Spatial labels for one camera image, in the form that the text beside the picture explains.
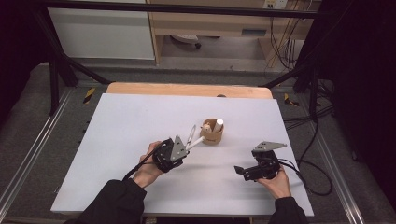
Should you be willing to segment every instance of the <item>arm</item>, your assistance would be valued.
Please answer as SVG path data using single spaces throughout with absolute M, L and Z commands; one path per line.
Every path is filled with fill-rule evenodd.
M 161 142 L 151 143 L 149 154 Z M 64 224 L 123 224 L 140 223 L 144 211 L 143 200 L 146 191 L 143 188 L 153 183 L 163 174 L 150 157 L 146 163 L 136 171 L 134 178 L 125 181 L 110 180 L 101 189 L 93 202 L 82 212 L 77 220 L 69 220 Z
M 265 186 L 274 196 L 276 211 L 269 223 L 308 223 L 304 210 L 291 197 L 289 178 L 283 166 L 273 179 L 258 179 L 257 182 Z

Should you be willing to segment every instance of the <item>black sleeve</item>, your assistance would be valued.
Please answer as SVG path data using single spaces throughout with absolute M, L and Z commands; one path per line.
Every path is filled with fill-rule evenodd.
M 76 220 L 64 224 L 140 223 L 146 191 L 132 179 L 110 180 Z
M 308 220 L 304 210 L 297 204 L 295 199 L 288 197 L 275 200 L 275 212 L 272 214 L 269 223 L 301 224 L 308 223 Z

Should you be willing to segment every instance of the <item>white table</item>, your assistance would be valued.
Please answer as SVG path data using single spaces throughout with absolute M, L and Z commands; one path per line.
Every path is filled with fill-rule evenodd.
M 224 119 L 222 141 L 198 145 L 184 163 L 160 176 L 146 190 L 145 216 L 259 217 L 275 211 L 274 199 L 260 184 L 245 181 L 234 166 L 257 165 L 251 149 L 260 141 L 285 143 L 276 155 L 295 163 L 276 100 L 104 94 L 92 117 L 67 176 L 51 208 L 55 213 L 78 213 L 109 179 L 122 179 L 146 153 L 149 143 L 182 141 L 195 124 Z M 286 168 L 292 195 L 312 217 L 304 185 Z

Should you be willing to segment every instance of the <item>white cabinet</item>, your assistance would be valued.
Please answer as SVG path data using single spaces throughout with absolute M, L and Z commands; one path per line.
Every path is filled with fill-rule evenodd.
M 147 12 L 49 8 L 49 14 L 69 57 L 154 60 Z

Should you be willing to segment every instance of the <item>person's hand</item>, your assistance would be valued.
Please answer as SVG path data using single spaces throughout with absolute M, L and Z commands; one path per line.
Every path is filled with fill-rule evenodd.
M 261 183 L 263 186 L 268 188 L 274 198 L 285 198 L 290 197 L 290 184 L 289 178 L 285 173 L 285 169 L 282 165 L 280 165 L 280 169 L 277 172 L 277 175 L 272 179 L 257 179 L 257 182 Z
M 148 152 L 146 153 L 146 155 L 142 155 L 140 157 L 139 162 L 141 162 L 143 159 L 145 159 L 146 156 L 160 143 L 161 143 L 161 141 L 150 143 L 149 147 L 148 147 Z M 142 188 L 142 189 L 147 187 L 148 185 L 152 184 L 152 182 L 154 182 L 158 176 L 163 174 L 163 172 L 157 168 L 157 165 L 155 165 L 153 163 L 152 156 L 150 156 L 148 158 L 148 160 L 146 160 L 145 163 L 148 163 L 148 164 L 143 164 L 136 171 L 136 173 L 134 174 L 134 178 L 133 178 L 134 182 L 138 186 L 140 186 L 140 188 Z

